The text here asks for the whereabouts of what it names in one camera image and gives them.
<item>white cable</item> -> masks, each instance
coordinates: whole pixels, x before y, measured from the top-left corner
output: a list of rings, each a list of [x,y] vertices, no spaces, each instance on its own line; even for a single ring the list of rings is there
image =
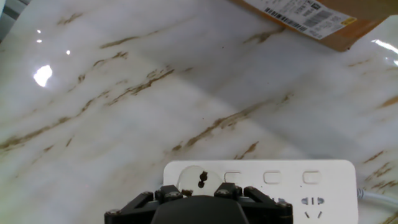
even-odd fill
[[[398,206],[398,199],[388,197],[382,194],[377,194],[377,193],[372,193],[372,192],[367,192],[363,189],[356,189],[356,193],[358,196],[358,199],[376,199],[376,200],[382,200],[385,202],[393,203],[394,205]]]

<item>white marble countertop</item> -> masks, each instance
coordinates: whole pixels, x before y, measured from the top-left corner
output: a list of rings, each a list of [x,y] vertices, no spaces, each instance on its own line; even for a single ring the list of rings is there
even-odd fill
[[[102,223],[175,159],[347,159],[396,197],[397,22],[339,53],[227,0],[32,1],[0,45],[0,223]]]

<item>cardboard box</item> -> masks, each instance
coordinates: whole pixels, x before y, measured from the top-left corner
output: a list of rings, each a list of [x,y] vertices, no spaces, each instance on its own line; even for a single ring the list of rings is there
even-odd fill
[[[398,14],[398,0],[231,1],[340,52],[349,50],[358,39],[373,30],[389,16]],[[321,21],[321,24],[309,28],[309,26],[324,18],[327,18],[326,21]],[[314,29],[321,30],[324,35],[318,34]]]

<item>power strip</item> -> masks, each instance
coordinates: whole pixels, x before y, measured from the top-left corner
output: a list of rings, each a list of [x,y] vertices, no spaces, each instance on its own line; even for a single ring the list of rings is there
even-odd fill
[[[213,195],[222,182],[253,186],[276,202],[291,203],[295,223],[358,223],[355,168],[349,161],[174,161],[164,169],[164,185],[192,195]]]

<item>black object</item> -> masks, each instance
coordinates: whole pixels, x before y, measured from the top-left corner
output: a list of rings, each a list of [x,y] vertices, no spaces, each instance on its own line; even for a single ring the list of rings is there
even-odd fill
[[[233,183],[221,184],[214,197],[186,198],[168,185],[155,192],[155,200],[152,192],[144,192],[104,217],[105,224],[293,224],[293,207]]]

